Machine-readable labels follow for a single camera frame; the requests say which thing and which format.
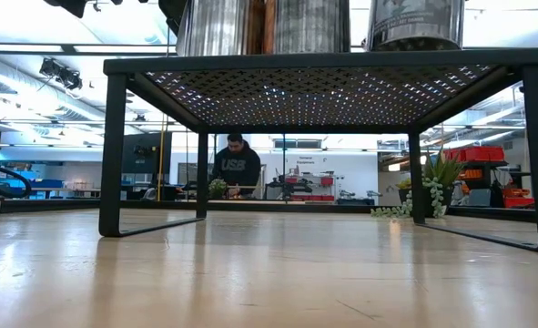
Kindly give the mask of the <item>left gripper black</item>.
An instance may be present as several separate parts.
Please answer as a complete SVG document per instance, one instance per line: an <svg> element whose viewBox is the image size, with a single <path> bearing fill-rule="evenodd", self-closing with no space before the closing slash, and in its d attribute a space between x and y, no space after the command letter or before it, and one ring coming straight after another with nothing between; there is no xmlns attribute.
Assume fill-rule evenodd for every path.
<svg viewBox="0 0 538 328"><path fill-rule="evenodd" d="M44 0L48 5L61 7L68 13L82 18L85 12L87 0ZM189 0L157 0L160 11L166 18L169 29L177 35Z"/></svg>

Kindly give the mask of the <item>black ceiling light fixture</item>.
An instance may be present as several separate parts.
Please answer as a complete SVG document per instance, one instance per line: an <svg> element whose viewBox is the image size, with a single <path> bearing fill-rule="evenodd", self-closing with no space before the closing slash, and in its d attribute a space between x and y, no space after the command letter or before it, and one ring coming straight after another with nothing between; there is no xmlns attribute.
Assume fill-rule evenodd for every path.
<svg viewBox="0 0 538 328"><path fill-rule="evenodd" d="M50 80L55 80L68 90L80 89L83 80L80 72L65 67L53 58L44 58L39 73Z"/></svg>

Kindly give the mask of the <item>black perforated metal riser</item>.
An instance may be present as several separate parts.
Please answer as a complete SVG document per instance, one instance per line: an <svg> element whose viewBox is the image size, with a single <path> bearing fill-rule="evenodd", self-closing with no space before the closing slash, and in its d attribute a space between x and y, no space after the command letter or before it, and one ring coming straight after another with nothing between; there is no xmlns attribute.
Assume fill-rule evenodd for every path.
<svg viewBox="0 0 538 328"><path fill-rule="evenodd" d="M404 134L413 219L422 209L420 136L497 92L523 85L538 236L538 48L108 59L98 230L120 237L127 94L198 135L196 217L208 209L212 134ZM531 246L538 251L538 240Z"/></svg>

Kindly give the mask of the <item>black monitor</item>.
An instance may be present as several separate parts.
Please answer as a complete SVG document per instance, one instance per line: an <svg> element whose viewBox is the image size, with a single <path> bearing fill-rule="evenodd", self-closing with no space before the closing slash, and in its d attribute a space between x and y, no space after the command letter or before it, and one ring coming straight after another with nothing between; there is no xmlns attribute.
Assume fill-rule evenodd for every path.
<svg viewBox="0 0 538 328"><path fill-rule="evenodd" d="M123 137L122 172L157 174L160 132ZM169 173L172 133L165 132L163 174Z"/></svg>

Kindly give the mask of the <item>yellow vertical pole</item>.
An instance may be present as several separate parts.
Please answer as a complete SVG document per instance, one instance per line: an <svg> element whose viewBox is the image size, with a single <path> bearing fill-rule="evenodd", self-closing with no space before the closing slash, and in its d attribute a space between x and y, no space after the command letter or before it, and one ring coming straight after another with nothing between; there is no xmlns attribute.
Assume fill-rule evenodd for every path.
<svg viewBox="0 0 538 328"><path fill-rule="evenodd" d="M163 159L164 159L164 143L165 143L165 127L166 116L162 114L161 127L160 127L160 141L159 141L159 153L158 153L158 172L157 172L157 201L161 201L161 186L163 181Z"/></svg>

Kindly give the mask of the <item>person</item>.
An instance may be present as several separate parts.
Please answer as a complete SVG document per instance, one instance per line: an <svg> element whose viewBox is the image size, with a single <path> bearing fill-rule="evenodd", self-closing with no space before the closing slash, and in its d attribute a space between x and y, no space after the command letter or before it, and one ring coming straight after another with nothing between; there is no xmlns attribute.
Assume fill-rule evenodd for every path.
<svg viewBox="0 0 538 328"><path fill-rule="evenodd" d="M211 178L227 183L230 198L251 198L260 177L259 155L240 133L228 134L227 142L215 155Z"/></svg>

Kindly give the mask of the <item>small green plant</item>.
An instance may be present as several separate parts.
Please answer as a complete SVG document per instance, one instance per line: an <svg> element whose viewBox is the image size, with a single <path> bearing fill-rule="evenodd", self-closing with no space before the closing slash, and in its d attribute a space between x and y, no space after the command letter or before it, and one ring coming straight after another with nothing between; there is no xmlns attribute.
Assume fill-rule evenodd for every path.
<svg viewBox="0 0 538 328"><path fill-rule="evenodd" d="M213 179L208 184L208 196L213 200L221 200L225 197L227 183L223 179Z"/></svg>

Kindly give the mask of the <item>shelf with red bins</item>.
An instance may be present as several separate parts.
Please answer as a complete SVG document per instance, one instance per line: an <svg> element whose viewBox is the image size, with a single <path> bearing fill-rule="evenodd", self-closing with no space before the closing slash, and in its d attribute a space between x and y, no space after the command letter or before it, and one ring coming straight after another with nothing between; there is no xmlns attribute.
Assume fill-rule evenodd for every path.
<svg viewBox="0 0 538 328"><path fill-rule="evenodd" d="M304 202L329 202L336 200L336 177L334 175L301 174L285 177L289 198Z"/></svg>

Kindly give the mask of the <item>green potted succulent plant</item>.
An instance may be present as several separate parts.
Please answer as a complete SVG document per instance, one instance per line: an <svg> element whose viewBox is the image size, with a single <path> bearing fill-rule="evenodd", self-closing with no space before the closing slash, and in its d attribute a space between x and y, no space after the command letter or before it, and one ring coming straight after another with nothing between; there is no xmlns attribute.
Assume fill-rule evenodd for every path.
<svg viewBox="0 0 538 328"><path fill-rule="evenodd" d="M454 184L462 168L463 162L459 161L458 155L449 159L445 151L440 149L434 159L427 160L422 169L421 196L417 200L411 183L400 206L381 207L373 210L371 215L379 218L414 218L418 210L422 220L439 219L451 205Z"/></svg>

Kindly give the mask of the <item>rack with red bins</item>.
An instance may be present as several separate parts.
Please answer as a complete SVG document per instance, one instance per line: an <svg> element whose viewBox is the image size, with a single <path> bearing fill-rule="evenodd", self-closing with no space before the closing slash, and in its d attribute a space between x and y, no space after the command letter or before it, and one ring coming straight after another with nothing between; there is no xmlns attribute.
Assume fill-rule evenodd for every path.
<svg viewBox="0 0 538 328"><path fill-rule="evenodd" d="M520 164L506 160L500 146L472 146L444 151L447 159L463 164L453 183L452 206L533 209L535 200L523 186L531 177Z"/></svg>

